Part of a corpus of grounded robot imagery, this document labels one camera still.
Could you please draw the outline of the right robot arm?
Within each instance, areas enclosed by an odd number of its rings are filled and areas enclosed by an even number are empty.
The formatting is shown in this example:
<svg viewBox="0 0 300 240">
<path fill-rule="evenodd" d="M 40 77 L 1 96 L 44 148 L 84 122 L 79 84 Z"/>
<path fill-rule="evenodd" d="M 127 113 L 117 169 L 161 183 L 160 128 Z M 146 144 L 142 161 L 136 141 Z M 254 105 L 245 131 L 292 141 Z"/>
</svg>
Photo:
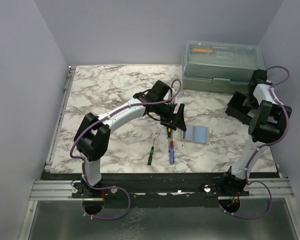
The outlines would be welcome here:
<svg viewBox="0 0 300 240">
<path fill-rule="evenodd" d="M 226 114 L 248 125 L 249 138 L 239 159 L 223 174 L 220 191 L 231 196 L 244 191 L 250 173 L 267 147 L 283 140 L 289 129 L 292 108 L 284 105 L 268 80 L 267 71 L 254 70 L 247 94 L 236 91 Z"/>
</svg>

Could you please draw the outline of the blue red screwdriver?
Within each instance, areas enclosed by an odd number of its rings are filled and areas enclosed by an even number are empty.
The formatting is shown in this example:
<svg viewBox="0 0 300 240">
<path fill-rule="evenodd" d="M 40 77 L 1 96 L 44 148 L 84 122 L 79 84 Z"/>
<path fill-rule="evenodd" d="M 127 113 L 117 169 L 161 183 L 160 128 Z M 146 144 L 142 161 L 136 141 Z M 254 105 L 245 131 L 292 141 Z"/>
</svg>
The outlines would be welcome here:
<svg viewBox="0 0 300 240">
<path fill-rule="evenodd" d="M 174 142 L 172 140 L 169 141 L 169 164 L 173 165 L 175 163 L 175 155 L 174 155 Z"/>
</svg>

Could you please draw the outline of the white striped credit card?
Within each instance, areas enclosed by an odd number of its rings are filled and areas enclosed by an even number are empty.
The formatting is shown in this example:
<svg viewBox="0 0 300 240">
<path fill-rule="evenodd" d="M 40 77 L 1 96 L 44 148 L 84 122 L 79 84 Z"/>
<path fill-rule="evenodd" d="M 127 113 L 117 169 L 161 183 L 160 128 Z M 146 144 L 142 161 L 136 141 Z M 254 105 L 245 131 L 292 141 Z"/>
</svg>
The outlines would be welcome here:
<svg viewBox="0 0 300 240">
<path fill-rule="evenodd" d="M 183 141 L 192 142 L 193 141 L 194 129 L 192 126 L 188 126 L 186 131 L 183 131 L 180 135 L 180 139 Z"/>
</svg>

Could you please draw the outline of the small green black screwdriver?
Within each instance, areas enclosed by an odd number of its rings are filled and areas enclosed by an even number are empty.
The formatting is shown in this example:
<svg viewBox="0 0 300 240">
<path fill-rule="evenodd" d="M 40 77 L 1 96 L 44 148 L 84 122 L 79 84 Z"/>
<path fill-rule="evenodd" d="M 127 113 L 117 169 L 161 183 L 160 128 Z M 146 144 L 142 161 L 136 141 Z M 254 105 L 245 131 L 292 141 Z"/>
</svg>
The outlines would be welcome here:
<svg viewBox="0 0 300 240">
<path fill-rule="evenodd" d="M 150 166 L 152 164 L 152 160 L 153 160 L 153 154 L 154 154 L 154 145 L 155 145 L 155 138 L 153 139 L 153 143 L 150 149 L 150 153 L 149 153 L 149 157 L 148 157 L 148 161 L 147 161 L 147 165 Z"/>
</svg>

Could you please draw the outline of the black card stand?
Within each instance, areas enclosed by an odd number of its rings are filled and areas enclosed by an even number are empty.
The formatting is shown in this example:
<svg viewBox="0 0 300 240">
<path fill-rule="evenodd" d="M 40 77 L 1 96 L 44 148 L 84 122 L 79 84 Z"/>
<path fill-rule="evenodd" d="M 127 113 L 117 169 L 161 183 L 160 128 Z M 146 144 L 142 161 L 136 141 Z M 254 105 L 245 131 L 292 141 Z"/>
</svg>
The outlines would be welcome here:
<svg viewBox="0 0 300 240">
<path fill-rule="evenodd" d="M 236 91 L 228 102 L 225 113 L 239 120 L 242 124 L 249 125 L 253 119 L 249 116 L 252 108 L 244 105 L 246 97 L 246 95 Z"/>
</svg>

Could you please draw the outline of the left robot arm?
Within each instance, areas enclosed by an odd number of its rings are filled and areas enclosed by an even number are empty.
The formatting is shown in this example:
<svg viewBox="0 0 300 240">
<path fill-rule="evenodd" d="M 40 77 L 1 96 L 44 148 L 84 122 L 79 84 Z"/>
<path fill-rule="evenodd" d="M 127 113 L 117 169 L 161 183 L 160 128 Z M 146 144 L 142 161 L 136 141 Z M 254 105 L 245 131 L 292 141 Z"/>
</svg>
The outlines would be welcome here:
<svg viewBox="0 0 300 240">
<path fill-rule="evenodd" d="M 172 88 L 172 84 L 167 85 L 158 80 L 152 88 L 135 93 L 130 100 L 111 111 L 84 116 L 69 155 L 72 159 L 82 161 L 82 179 L 85 182 L 83 191 L 89 197 L 94 198 L 100 194 L 101 158 L 107 152 L 111 134 L 117 129 L 132 120 L 154 113 L 159 116 L 158 121 L 162 126 L 186 131 L 185 105 L 173 103 L 181 90 L 173 92 Z"/>
</svg>

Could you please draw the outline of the translucent green toolbox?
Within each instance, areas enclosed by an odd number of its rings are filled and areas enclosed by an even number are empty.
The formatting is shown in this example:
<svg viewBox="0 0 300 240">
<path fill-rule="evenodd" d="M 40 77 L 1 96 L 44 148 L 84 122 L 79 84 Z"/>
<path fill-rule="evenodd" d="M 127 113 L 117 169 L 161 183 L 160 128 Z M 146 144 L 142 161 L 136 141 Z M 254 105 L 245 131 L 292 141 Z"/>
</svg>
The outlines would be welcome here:
<svg viewBox="0 0 300 240">
<path fill-rule="evenodd" d="M 195 53 L 192 49 L 213 53 Z M 189 40 L 182 59 L 182 87 L 196 90 L 246 94 L 253 71 L 264 70 L 261 50 L 256 45 Z"/>
</svg>

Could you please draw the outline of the orange tool inside toolbox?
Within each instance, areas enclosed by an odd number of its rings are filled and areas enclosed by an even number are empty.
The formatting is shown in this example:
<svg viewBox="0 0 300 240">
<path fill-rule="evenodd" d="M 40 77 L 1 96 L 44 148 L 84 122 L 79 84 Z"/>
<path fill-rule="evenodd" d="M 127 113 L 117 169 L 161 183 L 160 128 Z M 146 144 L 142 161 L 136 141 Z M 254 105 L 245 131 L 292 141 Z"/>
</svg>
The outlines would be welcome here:
<svg viewBox="0 0 300 240">
<path fill-rule="evenodd" d="M 192 53 L 203 53 L 203 54 L 211 54 L 213 53 L 212 49 L 206 49 L 206 48 L 193 48 L 191 50 Z"/>
</svg>

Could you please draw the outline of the black front mounting bar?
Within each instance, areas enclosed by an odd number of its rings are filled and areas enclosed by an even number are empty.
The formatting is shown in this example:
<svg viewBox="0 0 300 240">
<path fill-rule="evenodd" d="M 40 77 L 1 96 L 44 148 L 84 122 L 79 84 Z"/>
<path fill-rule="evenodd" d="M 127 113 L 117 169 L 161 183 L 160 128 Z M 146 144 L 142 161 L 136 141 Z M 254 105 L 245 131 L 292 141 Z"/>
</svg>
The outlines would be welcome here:
<svg viewBox="0 0 300 240">
<path fill-rule="evenodd" d="M 80 201 L 89 212 L 131 208 L 217 208 L 248 191 L 223 194 L 221 173 L 105 173 L 94 189 L 78 174 L 43 173 L 40 184 L 46 199 Z"/>
</svg>

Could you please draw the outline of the black yellow screwdriver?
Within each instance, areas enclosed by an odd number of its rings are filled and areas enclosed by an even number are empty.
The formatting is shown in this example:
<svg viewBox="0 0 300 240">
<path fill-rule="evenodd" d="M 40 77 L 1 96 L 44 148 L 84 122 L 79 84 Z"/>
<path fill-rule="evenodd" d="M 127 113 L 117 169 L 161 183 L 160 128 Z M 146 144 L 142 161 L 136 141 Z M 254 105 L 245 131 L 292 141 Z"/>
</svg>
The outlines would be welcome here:
<svg viewBox="0 0 300 240">
<path fill-rule="evenodd" d="M 167 127 L 166 129 L 167 129 L 167 138 L 171 140 L 173 136 L 172 134 L 173 130 L 171 127 Z"/>
</svg>

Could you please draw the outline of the aluminium rail frame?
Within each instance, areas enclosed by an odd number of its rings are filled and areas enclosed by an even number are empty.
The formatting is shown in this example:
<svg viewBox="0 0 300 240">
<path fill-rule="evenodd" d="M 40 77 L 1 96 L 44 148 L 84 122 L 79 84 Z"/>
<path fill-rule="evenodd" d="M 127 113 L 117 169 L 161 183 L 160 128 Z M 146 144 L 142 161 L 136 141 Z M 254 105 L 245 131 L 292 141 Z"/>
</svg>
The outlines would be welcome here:
<svg viewBox="0 0 300 240">
<path fill-rule="evenodd" d="M 230 95 L 187 90 L 187 124 L 212 130 L 209 145 L 175 142 L 169 164 L 167 134 L 147 116 L 119 128 L 101 160 L 105 193 L 81 187 L 81 162 L 69 152 L 87 113 L 110 111 L 161 80 L 182 76 L 179 65 L 72 67 L 54 143 L 44 172 L 33 182 L 21 239 L 29 240 L 300 240 L 294 192 L 267 149 L 247 193 L 226 197 L 245 219 L 227 215 L 213 189 L 242 154 L 248 128 L 229 117 Z"/>
</svg>

